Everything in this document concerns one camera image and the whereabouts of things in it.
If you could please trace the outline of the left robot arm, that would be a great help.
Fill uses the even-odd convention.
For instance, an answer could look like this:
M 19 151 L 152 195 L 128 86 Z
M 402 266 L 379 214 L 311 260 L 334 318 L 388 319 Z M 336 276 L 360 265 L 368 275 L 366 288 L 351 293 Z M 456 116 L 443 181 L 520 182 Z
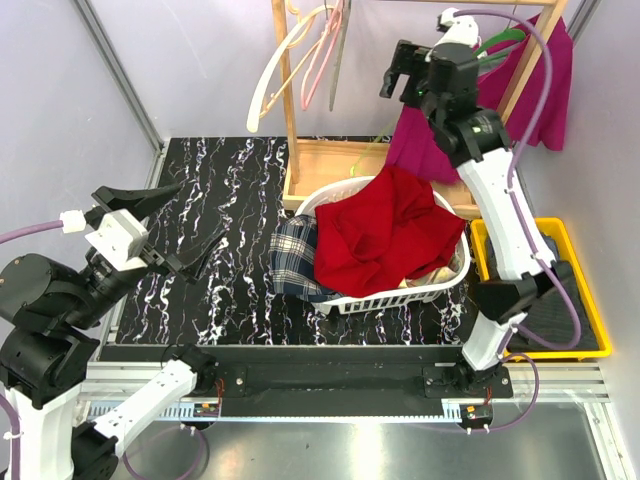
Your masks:
M 164 255 L 145 220 L 178 187 L 101 187 L 88 211 L 63 212 L 46 230 L 83 233 L 86 264 L 75 270 L 30 253 L 1 273 L 1 316 L 11 332 L 1 345 L 1 405 L 10 428 L 7 479 L 108 479 L 129 445 L 170 405 L 217 389 L 216 360 L 194 345 L 176 349 L 161 370 L 107 414 L 76 423 L 74 410 L 99 341 L 88 334 L 151 273 L 196 282 L 219 242 L 216 229 L 193 248 Z

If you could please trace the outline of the red dress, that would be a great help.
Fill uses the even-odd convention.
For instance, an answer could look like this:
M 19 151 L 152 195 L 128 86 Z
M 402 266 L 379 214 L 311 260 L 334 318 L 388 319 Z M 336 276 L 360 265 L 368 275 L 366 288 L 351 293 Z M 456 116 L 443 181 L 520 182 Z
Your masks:
M 438 205 L 430 183 L 388 166 L 361 191 L 315 208 L 316 280 L 345 296 L 396 289 L 446 266 L 465 221 Z

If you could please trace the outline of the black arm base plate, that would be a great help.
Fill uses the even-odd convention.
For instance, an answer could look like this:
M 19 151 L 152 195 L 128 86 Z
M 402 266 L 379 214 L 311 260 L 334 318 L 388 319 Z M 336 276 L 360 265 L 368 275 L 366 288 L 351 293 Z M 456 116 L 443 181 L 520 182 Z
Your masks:
M 447 401 L 510 399 L 508 370 L 459 374 L 457 346 L 222 346 L 200 395 L 222 387 L 225 419 L 437 420 Z

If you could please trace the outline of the yellow-green hanger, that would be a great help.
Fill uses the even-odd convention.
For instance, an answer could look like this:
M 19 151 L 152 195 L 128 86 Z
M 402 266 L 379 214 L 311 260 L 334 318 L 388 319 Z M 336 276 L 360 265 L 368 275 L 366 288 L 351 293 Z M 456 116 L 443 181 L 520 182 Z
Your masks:
M 361 162 L 368 157 L 369 153 L 373 151 L 374 147 L 378 144 L 381 144 L 383 142 L 383 140 L 387 137 L 391 137 L 393 135 L 393 132 L 395 131 L 395 127 L 397 125 L 398 119 L 392 120 L 391 122 L 389 122 L 382 130 L 381 132 L 374 138 L 374 140 L 370 143 L 367 144 L 367 146 L 364 148 L 364 150 L 360 153 L 359 157 L 357 158 L 357 160 L 352 164 L 350 170 L 349 170 L 349 175 L 351 177 L 355 177 L 356 174 L 359 172 L 359 167 Z

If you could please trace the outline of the navy plaid skirt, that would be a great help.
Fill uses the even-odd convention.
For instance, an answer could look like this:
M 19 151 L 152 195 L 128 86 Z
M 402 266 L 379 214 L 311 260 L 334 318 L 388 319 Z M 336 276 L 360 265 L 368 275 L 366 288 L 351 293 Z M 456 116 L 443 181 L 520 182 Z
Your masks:
M 318 225 L 311 215 L 287 219 L 271 235 L 269 254 L 276 294 L 311 303 L 338 299 L 342 294 L 323 286 L 314 273 Z

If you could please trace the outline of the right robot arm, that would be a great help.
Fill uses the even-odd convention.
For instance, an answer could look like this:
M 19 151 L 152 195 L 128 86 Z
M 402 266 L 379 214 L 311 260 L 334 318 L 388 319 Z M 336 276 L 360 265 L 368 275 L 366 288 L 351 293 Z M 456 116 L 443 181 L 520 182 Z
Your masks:
M 569 313 L 577 313 L 563 286 L 570 265 L 556 258 L 535 224 L 500 115 L 477 103 L 478 73 L 478 59 L 467 45 L 428 48 L 401 40 L 380 91 L 381 97 L 391 97 L 399 77 L 407 76 L 401 102 L 428 121 L 437 146 L 474 197 L 491 239 L 498 277 L 477 285 L 471 335 L 440 382 L 470 397 L 496 377 L 512 333 L 524 329 L 539 300 L 558 293 Z

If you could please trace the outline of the pink plastic hanger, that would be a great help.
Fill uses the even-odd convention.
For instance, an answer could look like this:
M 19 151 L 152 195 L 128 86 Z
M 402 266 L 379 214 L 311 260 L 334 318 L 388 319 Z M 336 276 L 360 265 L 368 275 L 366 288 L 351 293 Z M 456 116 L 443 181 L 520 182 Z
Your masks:
M 300 104 L 303 111 L 309 108 L 324 71 L 331 59 L 331 55 L 337 44 L 338 34 L 342 27 L 344 10 L 344 1 L 337 1 L 330 8 L 330 15 L 317 42 L 317 46 L 313 50 L 308 68 L 302 78 Z

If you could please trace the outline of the grey wire hanger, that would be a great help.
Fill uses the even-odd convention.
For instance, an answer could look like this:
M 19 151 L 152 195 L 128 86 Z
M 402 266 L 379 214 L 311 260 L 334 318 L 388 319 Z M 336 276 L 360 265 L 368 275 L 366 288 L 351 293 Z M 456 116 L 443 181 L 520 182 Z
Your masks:
M 341 65 L 342 65 L 342 58 L 344 54 L 346 36 L 348 32 L 349 20 L 351 15 L 351 9 L 352 9 L 352 1 L 345 0 L 343 2 L 342 23 L 338 32 L 337 50 L 336 50 L 336 55 L 334 59 L 333 73 L 332 73 L 332 79 L 331 79 L 330 90 L 329 90 L 328 109 L 330 112 L 334 111 L 338 83 L 339 83 L 339 76 L 340 76 Z

